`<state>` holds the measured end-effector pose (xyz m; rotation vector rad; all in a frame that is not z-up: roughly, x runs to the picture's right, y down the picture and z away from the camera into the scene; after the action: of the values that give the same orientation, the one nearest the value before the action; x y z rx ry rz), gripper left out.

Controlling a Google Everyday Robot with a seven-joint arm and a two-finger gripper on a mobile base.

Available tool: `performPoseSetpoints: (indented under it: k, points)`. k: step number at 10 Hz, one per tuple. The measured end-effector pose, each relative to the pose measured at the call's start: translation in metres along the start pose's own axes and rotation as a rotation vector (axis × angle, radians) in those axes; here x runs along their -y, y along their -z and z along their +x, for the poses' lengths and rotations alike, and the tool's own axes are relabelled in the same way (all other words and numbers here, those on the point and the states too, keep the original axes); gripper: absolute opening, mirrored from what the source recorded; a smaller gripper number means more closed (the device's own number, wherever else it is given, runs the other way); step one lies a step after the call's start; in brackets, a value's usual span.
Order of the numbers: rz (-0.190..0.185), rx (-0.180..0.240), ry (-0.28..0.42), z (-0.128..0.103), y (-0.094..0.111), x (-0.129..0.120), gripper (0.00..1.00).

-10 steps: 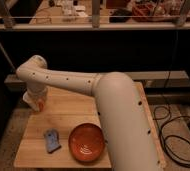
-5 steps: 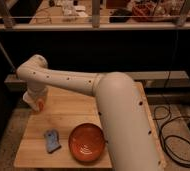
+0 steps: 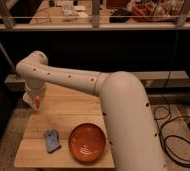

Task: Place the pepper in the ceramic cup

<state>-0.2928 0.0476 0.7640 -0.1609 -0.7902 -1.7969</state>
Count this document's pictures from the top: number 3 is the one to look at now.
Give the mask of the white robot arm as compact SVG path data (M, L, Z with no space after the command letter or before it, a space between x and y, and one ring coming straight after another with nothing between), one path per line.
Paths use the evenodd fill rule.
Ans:
M97 96L116 171L167 171L146 90L134 74L51 67L41 51L19 61L16 71L25 80L28 103L47 82Z

